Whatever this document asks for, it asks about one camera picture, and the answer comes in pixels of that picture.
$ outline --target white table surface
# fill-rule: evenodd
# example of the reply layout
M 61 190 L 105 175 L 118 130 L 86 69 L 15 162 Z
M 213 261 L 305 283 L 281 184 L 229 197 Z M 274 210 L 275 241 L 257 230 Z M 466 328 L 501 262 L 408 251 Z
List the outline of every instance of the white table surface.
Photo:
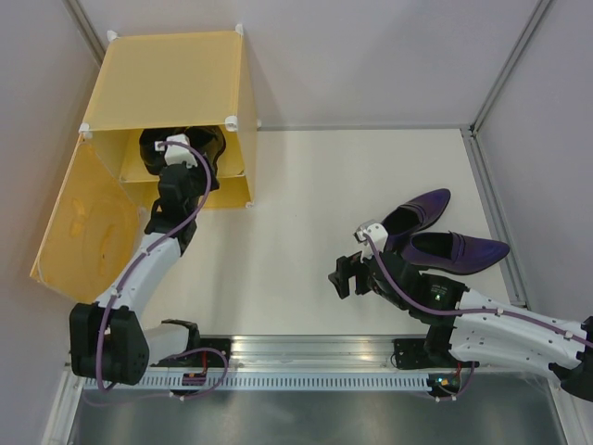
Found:
M 204 335 L 423 334 L 427 326 L 373 293 L 337 296 L 327 275 L 360 250 L 354 230 L 447 187 L 448 208 L 429 230 L 490 237 L 457 130 L 260 132 L 258 151 L 255 206 L 198 215 L 145 327 L 178 318 Z M 509 301 L 497 265 L 456 279 Z

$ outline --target white corner bracket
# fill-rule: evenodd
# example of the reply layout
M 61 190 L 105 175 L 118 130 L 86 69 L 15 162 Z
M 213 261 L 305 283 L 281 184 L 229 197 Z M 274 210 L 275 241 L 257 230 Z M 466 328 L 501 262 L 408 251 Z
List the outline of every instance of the white corner bracket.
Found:
M 372 258 L 371 245 L 367 241 L 365 235 L 368 235 L 374 245 L 377 247 L 379 252 L 382 252 L 387 242 L 388 233 L 385 228 L 375 220 L 367 221 L 361 225 L 354 233 L 356 240 L 362 244 L 362 254 L 360 255 L 360 261 L 364 259 Z
M 224 120 L 224 127 L 227 132 L 236 133 L 239 130 L 239 120 L 236 116 L 229 116 Z
M 114 40 L 117 40 L 120 38 L 120 35 L 117 34 L 115 31 L 109 30 L 107 31 L 107 40 L 111 43 Z
M 84 139 L 93 139 L 93 132 L 91 131 L 91 126 L 86 122 L 81 123 L 81 126 L 78 128 L 78 133 L 82 134 L 82 137 L 84 137 Z

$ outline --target gray floor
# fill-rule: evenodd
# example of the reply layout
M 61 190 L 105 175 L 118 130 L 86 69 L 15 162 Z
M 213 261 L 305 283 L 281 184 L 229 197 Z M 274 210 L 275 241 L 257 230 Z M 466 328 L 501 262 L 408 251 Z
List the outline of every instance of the gray floor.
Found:
M 118 391 L 109 401 L 138 392 Z M 96 391 L 88 396 L 104 401 Z M 457 402 L 407 393 L 220 392 L 203 400 L 82 402 L 71 443 L 93 444 L 563 444 L 549 395 L 536 381 L 479 375 Z

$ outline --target robotic arm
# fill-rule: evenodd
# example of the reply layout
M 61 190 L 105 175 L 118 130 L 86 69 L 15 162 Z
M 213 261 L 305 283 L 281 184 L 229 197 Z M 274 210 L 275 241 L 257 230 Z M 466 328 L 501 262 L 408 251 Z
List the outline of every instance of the robotic arm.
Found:
M 94 303 L 77 304 L 69 317 L 74 374 L 126 385 L 138 383 L 148 365 L 198 347 L 196 324 L 165 320 L 143 330 L 139 320 L 191 242 L 209 191 L 220 187 L 216 161 L 225 141 L 218 127 L 151 129 L 140 137 L 140 148 L 148 171 L 159 176 L 159 198 L 140 247 L 113 285 Z
M 593 317 L 582 324 L 500 303 L 463 283 L 420 273 L 396 253 L 383 252 L 378 222 L 354 234 L 362 251 L 336 261 L 329 275 L 341 299 L 369 291 L 429 324 L 424 350 L 437 365 L 477 362 L 525 370 L 560 381 L 570 394 L 593 401 Z

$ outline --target slotted white strip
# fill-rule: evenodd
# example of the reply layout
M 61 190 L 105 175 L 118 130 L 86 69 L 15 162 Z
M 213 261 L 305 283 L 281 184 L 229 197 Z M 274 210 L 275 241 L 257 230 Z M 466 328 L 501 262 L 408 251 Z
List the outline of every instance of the slotted white strip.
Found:
M 212 387 L 221 371 L 210 371 L 204 388 Z M 427 391 L 428 374 L 395 373 L 229 373 L 218 389 L 273 390 L 273 391 Z M 126 389 L 187 390 L 199 388 L 183 385 L 183 371 L 148 371 L 142 380 Z M 96 388 L 96 382 L 87 378 L 85 389 Z

